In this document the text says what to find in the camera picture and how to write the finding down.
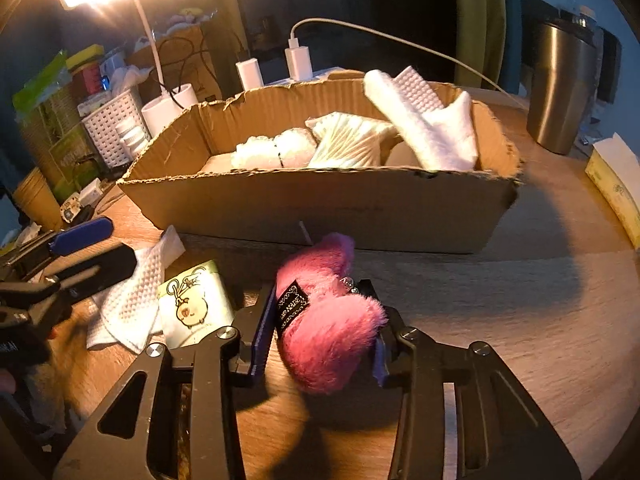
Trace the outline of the person's left hand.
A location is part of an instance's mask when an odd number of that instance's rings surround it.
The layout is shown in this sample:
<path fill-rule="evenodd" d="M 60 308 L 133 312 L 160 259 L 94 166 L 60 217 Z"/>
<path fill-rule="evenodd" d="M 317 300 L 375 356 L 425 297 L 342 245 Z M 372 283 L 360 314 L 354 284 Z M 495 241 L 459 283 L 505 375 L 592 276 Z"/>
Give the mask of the person's left hand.
<path fill-rule="evenodd" d="M 13 394 L 16 390 L 16 381 L 7 370 L 0 370 L 0 392 Z"/>

